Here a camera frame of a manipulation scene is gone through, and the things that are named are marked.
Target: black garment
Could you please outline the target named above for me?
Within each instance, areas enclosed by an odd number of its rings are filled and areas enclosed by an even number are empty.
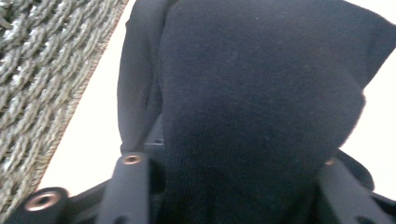
[[[121,152],[163,113],[157,223],[296,223],[353,129],[396,28],[339,0],[137,0],[118,90]]]

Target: white surface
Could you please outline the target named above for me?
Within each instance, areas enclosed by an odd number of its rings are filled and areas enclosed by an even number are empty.
[[[396,1],[351,0],[396,23]],[[76,195],[111,177],[120,156],[116,88],[120,52],[134,1],[130,1],[92,76],[75,116],[49,165],[41,188],[59,186]],[[342,149],[373,174],[376,192],[396,200],[396,52],[366,88],[367,106]]]

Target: woven rug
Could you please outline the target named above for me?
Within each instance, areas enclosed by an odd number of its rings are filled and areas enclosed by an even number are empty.
[[[0,223],[43,176],[127,0],[0,0]]]

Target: white floor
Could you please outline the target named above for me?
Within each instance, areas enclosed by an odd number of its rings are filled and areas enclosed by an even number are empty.
[[[396,23],[394,0],[349,0]],[[130,0],[106,53],[66,130],[40,189],[63,187],[76,195],[111,177],[120,156],[116,87],[120,52],[134,1]],[[366,88],[367,106],[342,149],[373,174],[376,192],[396,200],[396,52]]]

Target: braided texture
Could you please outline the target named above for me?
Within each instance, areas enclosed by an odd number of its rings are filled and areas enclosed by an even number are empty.
[[[0,223],[32,193],[127,0],[0,0]]]

